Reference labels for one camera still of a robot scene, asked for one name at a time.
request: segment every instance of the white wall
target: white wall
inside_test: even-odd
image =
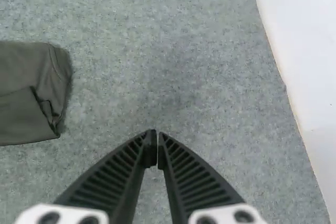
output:
[[[336,0],[256,1],[330,219],[336,223]]]

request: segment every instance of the folded cloth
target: folded cloth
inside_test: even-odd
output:
[[[71,75],[64,49],[0,41],[0,145],[58,138]]]

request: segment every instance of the gray carpet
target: gray carpet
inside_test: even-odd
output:
[[[329,222],[255,0],[0,0],[0,39],[60,45],[75,71],[61,138],[0,148],[1,223],[152,127],[269,223]],[[171,223],[154,168],[134,223]]]

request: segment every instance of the ribbed gripper pad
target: ribbed gripper pad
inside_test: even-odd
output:
[[[131,223],[144,170],[156,165],[156,140],[155,130],[128,140],[80,176],[55,203],[100,209],[110,223]]]
[[[159,134],[159,169],[164,171],[174,224],[195,210],[243,203],[234,188],[182,143]]]

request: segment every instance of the bolt hole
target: bolt hole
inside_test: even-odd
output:
[[[49,212],[42,216],[38,224],[56,224],[59,219],[59,214],[56,212]]]
[[[217,222],[209,216],[203,216],[197,220],[196,224],[217,224]]]
[[[235,213],[235,219],[239,223],[252,223],[252,222],[254,222],[253,216],[250,213],[248,213],[246,211],[243,211],[243,210],[237,211]]]
[[[90,216],[82,219],[79,224],[99,224],[99,220],[96,217]]]

